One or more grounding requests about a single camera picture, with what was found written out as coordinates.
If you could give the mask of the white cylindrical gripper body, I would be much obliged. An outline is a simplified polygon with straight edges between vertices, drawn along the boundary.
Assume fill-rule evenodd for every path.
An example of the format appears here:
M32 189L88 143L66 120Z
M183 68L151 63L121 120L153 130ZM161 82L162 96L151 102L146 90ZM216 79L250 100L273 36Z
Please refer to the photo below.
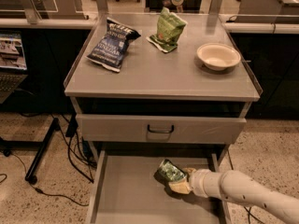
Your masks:
M189 186L192 192L203 198L221 198L221 173L199 169L190 174Z

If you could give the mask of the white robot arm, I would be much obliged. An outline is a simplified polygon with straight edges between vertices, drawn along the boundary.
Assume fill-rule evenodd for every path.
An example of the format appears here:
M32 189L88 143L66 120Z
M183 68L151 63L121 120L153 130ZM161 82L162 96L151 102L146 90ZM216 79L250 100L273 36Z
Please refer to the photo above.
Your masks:
M224 173L208 169L171 172L171 190L181 194L193 192L199 197L213 197L228 203L258 206L286 224L299 224L299 200L273 191L239 171Z

